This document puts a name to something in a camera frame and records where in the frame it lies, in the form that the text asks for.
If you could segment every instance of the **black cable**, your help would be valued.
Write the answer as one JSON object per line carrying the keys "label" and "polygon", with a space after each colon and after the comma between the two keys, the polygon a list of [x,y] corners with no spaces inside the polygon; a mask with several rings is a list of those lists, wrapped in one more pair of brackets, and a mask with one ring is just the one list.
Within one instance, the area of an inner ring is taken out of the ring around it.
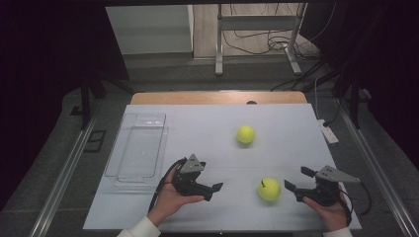
{"label": "black cable", "polygon": [[277,3],[277,8],[275,9],[275,13],[274,13],[274,15],[277,15],[277,13],[278,13],[278,8],[280,8],[280,3]]}
{"label": "black cable", "polygon": [[154,207],[154,205],[155,205],[155,203],[157,201],[158,194],[160,193],[161,189],[163,189],[163,186],[165,184],[167,184],[165,182],[166,182],[167,176],[169,175],[170,171],[173,168],[175,168],[177,165],[182,164],[185,161],[185,159],[186,158],[183,158],[183,159],[180,159],[180,160],[176,161],[175,163],[173,163],[173,165],[169,168],[169,170],[166,171],[166,174],[163,176],[163,178],[161,178],[161,180],[158,183],[158,186],[156,188],[156,191],[154,192],[153,198],[151,199],[150,207],[148,208],[148,212],[150,212],[151,209]]}
{"label": "black cable", "polygon": [[336,118],[338,117],[340,108],[341,108],[341,104],[342,103],[339,102],[339,106],[338,106],[338,109],[336,110],[335,117],[333,118],[333,120],[329,120],[329,121],[324,122],[323,123],[323,126],[327,127],[327,126],[329,126],[331,123],[333,123],[336,120]]}
{"label": "black cable", "polygon": [[293,48],[294,55],[295,55],[296,57],[303,58],[303,59],[322,59],[321,52],[318,52],[318,53],[316,53],[316,54],[315,54],[315,55],[313,55],[313,56],[310,56],[310,55],[304,55],[304,54],[301,52],[301,50],[299,50],[300,44],[298,44],[298,43],[296,43],[296,42],[295,42],[295,43],[294,43],[294,45],[296,45],[296,47],[294,47],[294,48]]}
{"label": "black cable", "polygon": [[[273,31],[272,33],[282,33],[282,32],[287,32],[287,31]],[[246,35],[246,36],[239,36],[239,35],[236,33],[236,31],[234,31],[234,34],[235,34],[238,38],[250,38],[250,37],[257,37],[257,36],[260,36],[260,35],[269,34],[269,32],[256,33],[256,34]]]}
{"label": "black cable", "polygon": [[296,11],[298,12],[298,10],[299,10],[299,4],[301,4],[301,3],[298,3],[298,7],[296,7]]}
{"label": "black cable", "polygon": [[[265,12],[266,12],[266,7],[268,6],[268,4],[266,4],[265,5],[265,11],[263,11],[262,13],[261,13],[261,15],[263,15]],[[237,11],[235,10],[235,7],[234,7],[234,4],[231,4],[230,3],[230,15],[232,16],[233,15],[233,9],[234,9],[234,13],[235,13],[235,15],[238,15],[237,14]],[[264,35],[264,34],[268,34],[268,33],[259,33],[259,34],[252,34],[252,35],[248,35],[248,36],[239,36],[238,34],[237,34],[237,32],[236,31],[234,31],[234,34],[238,37],[238,38],[249,38],[249,37],[256,37],[256,36],[259,36],[259,35]]]}
{"label": "black cable", "polygon": [[251,52],[251,51],[248,51],[248,50],[246,50],[246,49],[244,49],[244,48],[237,47],[237,46],[233,46],[233,45],[231,45],[230,43],[228,43],[227,39],[225,38],[225,33],[224,33],[224,31],[222,31],[222,36],[224,37],[225,43],[226,43],[228,46],[230,46],[230,47],[232,47],[232,48],[235,48],[235,49],[238,49],[238,50],[245,51],[245,52],[250,53],[250,54],[261,55],[261,54],[265,54],[265,53],[267,53],[267,52],[271,51],[270,49],[268,49],[268,50],[263,51],[263,52]]}
{"label": "black cable", "polygon": [[261,13],[261,15],[263,15],[266,12],[267,9],[269,11],[269,6],[268,6],[268,3],[265,3],[265,10],[263,10],[263,12]]}
{"label": "black cable", "polygon": [[322,60],[319,60],[319,61],[317,61],[310,69],[308,69],[306,72],[304,72],[300,77],[298,77],[298,78],[296,78],[296,79],[293,79],[293,80],[290,80],[290,81],[287,81],[287,82],[284,82],[284,83],[281,83],[281,84],[279,84],[279,85],[277,85],[277,86],[275,86],[275,87],[273,87],[272,89],[271,89],[271,92],[272,91],[275,91],[275,89],[277,89],[278,87],[280,87],[280,86],[284,86],[284,85],[286,85],[286,84],[289,84],[289,83],[291,83],[291,82],[299,82],[300,80],[302,80],[303,78],[305,78],[305,77],[307,77],[307,76],[309,76],[310,74],[312,74],[314,71],[316,71],[319,67],[318,67],[318,65],[320,65],[322,63]]}
{"label": "black cable", "polygon": [[290,10],[290,13],[293,14],[293,11],[291,10],[289,3],[287,3],[287,7]]}
{"label": "black cable", "polygon": [[346,193],[345,191],[341,190],[342,194],[344,194],[346,197],[348,197],[349,201],[351,202],[351,213],[354,211],[354,205],[352,203],[351,197]]}
{"label": "black cable", "polygon": [[275,89],[277,89],[278,87],[280,87],[280,86],[284,86],[284,85],[287,85],[287,84],[289,84],[289,83],[291,83],[291,82],[293,82],[293,81],[295,81],[295,80],[298,80],[298,78],[293,79],[293,80],[290,80],[290,81],[287,81],[287,82],[284,82],[284,83],[281,83],[281,84],[279,84],[279,85],[276,85],[276,86],[275,86],[275,87],[273,87],[270,91],[271,91],[271,92],[273,92],[273,91],[275,91]]}
{"label": "black cable", "polygon": [[340,205],[342,205],[344,211],[345,211],[345,215],[346,215],[346,224],[347,226],[349,226],[352,222],[352,211],[349,210],[348,205],[340,198],[340,192],[343,192],[341,189],[339,189],[339,193],[334,193],[332,192],[330,189],[328,189],[327,187],[323,186],[322,189],[324,191],[326,191],[327,193],[329,193],[332,197],[335,197],[336,201],[339,202]]}
{"label": "black cable", "polygon": [[268,49],[270,49],[270,50],[281,50],[281,49],[284,49],[284,48],[287,47],[287,44],[289,43],[288,41],[284,41],[284,40],[278,40],[278,41],[276,41],[274,39],[290,40],[289,38],[280,37],[280,36],[278,36],[278,37],[271,37],[271,38],[268,37],[267,44],[268,44]]}
{"label": "black cable", "polygon": [[327,27],[328,27],[328,26],[329,26],[329,24],[330,24],[330,21],[332,20],[333,15],[334,15],[334,13],[335,13],[336,4],[337,4],[337,3],[335,2],[335,4],[333,5],[333,10],[332,10],[332,13],[330,14],[329,20],[327,21],[326,26],[324,26],[323,30],[321,30],[321,31],[320,31],[320,33],[318,33],[318,34],[317,34],[317,36],[315,36],[315,37],[313,37],[313,38],[309,39],[308,41],[313,41],[313,40],[317,39],[317,38],[318,38],[319,36],[321,36],[321,35],[323,34],[323,32],[327,29]]}
{"label": "black cable", "polygon": [[305,77],[313,74],[315,71],[317,71],[318,69],[320,69],[320,67],[322,67],[324,64],[326,63],[326,60],[318,60],[310,69],[308,69],[306,72],[304,72],[302,74],[302,76],[300,76],[298,78],[298,80],[293,84],[293,86],[291,87],[291,90],[294,91],[295,86],[302,81],[302,79],[304,79]]}
{"label": "black cable", "polygon": [[364,190],[367,193],[367,196],[368,196],[368,207],[367,207],[366,210],[364,210],[363,212],[361,212],[360,215],[366,215],[366,214],[368,214],[370,212],[370,210],[371,210],[371,208],[373,206],[373,199],[371,198],[370,191],[367,189],[367,186],[363,182],[361,182],[361,186],[364,188]]}

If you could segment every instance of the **metal rail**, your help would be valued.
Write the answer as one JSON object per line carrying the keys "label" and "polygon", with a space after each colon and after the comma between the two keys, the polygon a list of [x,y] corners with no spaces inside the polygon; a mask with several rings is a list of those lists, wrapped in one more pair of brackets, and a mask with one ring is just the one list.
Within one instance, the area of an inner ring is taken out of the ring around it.
{"label": "metal rail", "polygon": [[81,153],[83,152],[83,148],[89,138],[89,134],[95,125],[100,107],[100,102],[97,105],[94,105],[91,119],[89,123],[87,123],[86,128],[80,132],[73,149],[63,165],[45,204],[43,205],[41,213],[29,235],[30,237],[43,237],[46,235],[46,232],[52,223],[58,206],[61,203],[62,197],[67,189],[68,183],[71,180],[74,169],[77,166]]}
{"label": "metal rail", "polygon": [[387,201],[396,221],[398,222],[401,231],[406,237],[419,237],[417,228],[403,204],[397,191],[394,189],[391,181],[388,179],[381,165],[379,164],[377,157],[367,143],[367,140],[363,136],[360,129],[356,129],[353,125],[350,117],[348,116],[348,108],[342,103],[343,110],[340,110],[340,115],[344,119],[348,126],[352,136],[357,142],[360,151],[363,153],[364,159],[369,166],[369,169],[376,179],[379,189],[381,190],[385,200]]}

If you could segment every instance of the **tennis ball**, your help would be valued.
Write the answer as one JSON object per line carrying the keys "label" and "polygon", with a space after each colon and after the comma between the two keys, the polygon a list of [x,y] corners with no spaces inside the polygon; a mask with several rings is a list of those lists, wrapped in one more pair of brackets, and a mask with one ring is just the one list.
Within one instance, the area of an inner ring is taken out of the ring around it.
{"label": "tennis ball", "polygon": [[241,143],[248,144],[255,138],[255,130],[249,125],[242,125],[237,130],[237,140]]}
{"label": "tennis ball", "polygon": [[281,193],[281,186],[276,179],[268,177],[261,181],[258,192],[265,200],[275,200]]}

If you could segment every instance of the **transparent plastic tray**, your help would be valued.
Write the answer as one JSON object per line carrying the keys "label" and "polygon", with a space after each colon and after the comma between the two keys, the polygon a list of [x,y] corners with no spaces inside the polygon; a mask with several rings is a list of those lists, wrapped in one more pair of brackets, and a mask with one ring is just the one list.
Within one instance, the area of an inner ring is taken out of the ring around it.
{"label": "transparent plastic tray", "polygon": [[166,116],[161,113],[125,114],[105,176],[115,192],[153,192],[164,152]]}

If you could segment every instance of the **human hand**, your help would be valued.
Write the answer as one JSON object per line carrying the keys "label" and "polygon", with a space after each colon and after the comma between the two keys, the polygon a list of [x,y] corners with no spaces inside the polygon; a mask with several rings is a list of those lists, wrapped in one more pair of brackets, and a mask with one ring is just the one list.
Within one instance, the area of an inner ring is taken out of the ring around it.
{"label": "human hand", "polygon": [[178,166],[173,168],[164,182],[158,199],[154,207],[148,212],[148,219],[158,226],[168,216],[176,213],[184,204],[199,202],[204,200],[203,196],[182,196],[172,185],[172,178]]}
{"label": "human hand", "polygon": [[[340,193],[340,199],[346,203],[342,192]],[[309,197],[304,197],[302,200],[320,214],[328,231],[336,231],[348,227],[345,210],[339,202],[336,202],[331,206],[322,206]]]}

